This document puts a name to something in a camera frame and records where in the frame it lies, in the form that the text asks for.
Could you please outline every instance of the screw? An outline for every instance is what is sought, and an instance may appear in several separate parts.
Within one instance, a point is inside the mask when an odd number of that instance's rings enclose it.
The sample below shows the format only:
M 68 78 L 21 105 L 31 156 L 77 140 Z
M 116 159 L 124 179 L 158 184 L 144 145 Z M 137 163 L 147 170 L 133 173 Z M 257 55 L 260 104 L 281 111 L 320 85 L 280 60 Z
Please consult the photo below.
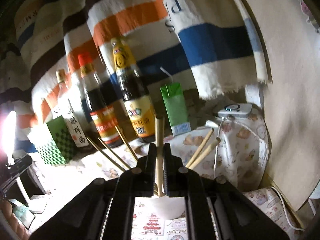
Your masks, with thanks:
M 225 184 L 227 182 L 227 179 L 224 176 L 216 177 L 216 182 L 219 184 Z
M 133 174 L 140 174 L 142 172 L 142 170 L 138 167 L 135 167 L 135 168 L 131 169 L 131 172 Z
M 94 181 L 93 181 L 93 183 L 95 184 L 95 185 L 103 185 L 104 183 L 105 183 L 105 180 L 103 179 L 103 178 L 97 178 L 97 179 L 95 179 Z
M 187 169 L 186 167 L 180 167 L 180 168 L 178 169 L 178 171 L 179 171 L 180 173 L 182 173 L 182 174 L 188 173 L 188 169 Z

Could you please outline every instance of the green juice box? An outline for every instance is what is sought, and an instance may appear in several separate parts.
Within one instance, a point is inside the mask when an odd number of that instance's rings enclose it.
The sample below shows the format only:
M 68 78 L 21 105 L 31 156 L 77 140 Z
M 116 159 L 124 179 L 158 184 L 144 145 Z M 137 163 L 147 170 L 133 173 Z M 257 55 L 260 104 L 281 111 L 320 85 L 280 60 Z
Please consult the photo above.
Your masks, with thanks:
M 186 102 L 180 83 L 172 83 L 160 88 L 165 109 L 174 136 L 190 132 L 191 127 L 188 119 Z

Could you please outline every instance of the cooking wine bottle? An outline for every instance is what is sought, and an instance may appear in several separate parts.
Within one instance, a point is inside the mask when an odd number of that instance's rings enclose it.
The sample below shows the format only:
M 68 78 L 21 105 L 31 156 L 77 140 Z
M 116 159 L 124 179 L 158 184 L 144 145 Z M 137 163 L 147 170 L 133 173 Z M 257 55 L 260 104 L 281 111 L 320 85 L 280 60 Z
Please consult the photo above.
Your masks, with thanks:
M 121 38 L 111 39 L 116 75 L 125 108 L 137 136 L 143 142 L 155 141 L 155 111 L 149 91 L 129 46 Z
M 59 94 L 57 99 L 57 107 L 52 112 L 53 118 L 60 115 L 64 118 L 69 133 L 75 142 L 76 146 L 81 152 L 88 152 L 92 150 L 88 140 L 80 126 L 78 118 L 76 117 L 69 100 L 69 87 L 66 83 L 66 73 L 64 69 L 59 69 L 56 72 L 57 81 L 59 83 Z
M 123 144 L 116 125 L 118 121 L 113 106 L 107 105 L 100 90 L 100 79 L 94 70 L 92 58 L 88 52 L 78 55 L 81 66 L 81 77 L 84 85 L 85 99 L 92 120 L 101 139 L 110 147 L 115 148 Z

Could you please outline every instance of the patterned tablecloth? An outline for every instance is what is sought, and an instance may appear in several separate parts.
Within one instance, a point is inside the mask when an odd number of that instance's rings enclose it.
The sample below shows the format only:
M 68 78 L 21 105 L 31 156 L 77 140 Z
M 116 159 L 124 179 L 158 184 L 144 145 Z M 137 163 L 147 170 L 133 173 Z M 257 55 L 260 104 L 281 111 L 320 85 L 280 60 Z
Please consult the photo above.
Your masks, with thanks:
M 149 213 L 145 198 L 136 198 L 131 240 L 188 240 L 185 214 L 163 220 Z
M 223 124 L 217 159 L 217 175 L 225 175 L 241 191 L 256 190 L 268 159 L 266 127 L 256 110 L 252 111 L 249 118 L 237 119 L 236 121 L 242 122 L 247 128 L 233 121 L 226 121 Z M 199 127 L 180 136 L 166 137 L 164 141 L 170 143 L 172 154 L 181 157 L 185 165 L 209 130 L 208 127 Z M 207 145 L 216 136 L 217 129 Z M 130 144 L 133 147 L 141 146 L 137 141 L 132 141 Z M 149 145 L 142 146 L 140 156 L 146 155 L 148 148 Z M 114 151 L 131 167 L 136 165 L 124 145 L 114 149 Z M 107 150 L 105 152 L 117 161 Z M 31 155 L 34 160 L 35 176 L 44 187 L 45 192 L 51 193 L 47 195 L 49 203 L 45 212 L 42 215 L 36 214 L 36 219 L 30 228 L 31 231 L 34 231 L 52 217 L 95 178 L 101 177 L 109 180 L 117 178 L 122 173 L 100 152 L 85 157 L 78 156 L 68 164 L 56 166 L 45 165 L 37 153 Z M 195 168 L 195 171 L 203 177 L 212 179 L 214 156 L 215 151 L 212 151 Z M 185 240 L 187 239 L 185 219 L 161 220 L 154 214 L 148 213 L 142 200 L 137 198 L 132 240 L 139 239 Z

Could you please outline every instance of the chopstick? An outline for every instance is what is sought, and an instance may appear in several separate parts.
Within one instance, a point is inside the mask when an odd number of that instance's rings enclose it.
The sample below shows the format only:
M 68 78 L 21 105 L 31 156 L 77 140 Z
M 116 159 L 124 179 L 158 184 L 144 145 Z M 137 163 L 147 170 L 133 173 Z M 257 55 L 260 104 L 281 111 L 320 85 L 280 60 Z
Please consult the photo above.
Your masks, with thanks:
M 99 141 L 119 160 L 121 163 L 126 166 L 128 169 L 131 169 L 131 167 L 123 160 L 121 159 L 101 138 L 99 138 Z
M 95 144 L 94 141 L 91 140 L 90 137 L 87 137 L 87 140 L 99 151 L 101 152 L 109 161 L 111 161 L 117 168 L 119 168 L 122 172 L 125 172 L 126 169 L 124 169 L 123 167 L 121 167 L 118 163 L 116 163 L 113 159 L 111 159 L 98 145 Z M 124 162 L 124 160 L 122 160 L 113 150 L 111 150 L 106 144 L 104 141 L 102 141 L 100 138 L 99 138 L 99 141 L 102 142 L 102 144 L 104 146 L 106 146 L 106 148 L 108 150 L 110 150 L 119 160 L 121 160 L 122 162 Z M 127 164 L 127 163 L 123 163 L 126 167 L 128 166 L 129 169 L 131 169 L 131 167 Z M 153 194 L 155 194 L 156 196 L 159 196 L 158 194 L 158 191 L 157 190 L 154 190 L 153 191 Z
M 218 144 L 221 142 L 221 140 L 217 137 L 213 143 L 211 143 L 204 151 L 201 153 L 198 158 L 195 159 L 195 161 L 188 167 L 189 169 L 193 170 L 205 157 L 209 155 L 212 150 L 214 150 Z
M 200 154 L 200 152 L 202 151 L 202 149 L 204 148 L 204 146 L 206 145 L 206 143 L 209 141 L 211 135 L 213 134 L 214 129 L 211 129 L 207 135 L 205 136 L 205 138 L 203 139 L 202 143 L 200 144 L 200 146 L 198 147 L 198 149 L 195 151 L 195 153 L 193 154 L 193 156 L 191 157 L 191 159 L 188 161 L 188 163 L 186 164 L 186 168 L 189 168 L 190 165 L 196 160 L 196 158 L 198 157 L 198 155 Z
M 132 157 L 133 157 L 136 161 L 138 161 L 138 157 L 136 156 L 135 152 L 132 150 L 132 148 L 131 148 L 128 140 L 126 139 L 126 137 L 124 136 L 123 132 L 121 131 L 121 129 L 120 129 L 120 127 L 119 127 L 118 125 L 116 126 L 116 129 L 117 129 L 117 131 L 118 131 L 118 133 L 119 133 L 122 141 L 124 142 L 124 144 L 125 144 L 125 145 L 127 146 L 127 148 L 129 149 Z
M 120 169 L 121 171 L 125 172 L 125 169 L 122 168 L 118 163 L 116 163 L 113 159 L 111 159 L 104 151 L 102 151 L 102 149 L 95 144 L 94 141 L 91 140 L 90 137 L 87 137 L 87 140 L 99 151 L 101 152 L 109 161 L 111 161 L 118 169 Z
M 163 196 L 162 193 L 162 176 L 163 176 L 163 139 L 164 139 L 164 117 L 161 115 L 156 115 L 156 182 L 158 185 L 159 197 Z

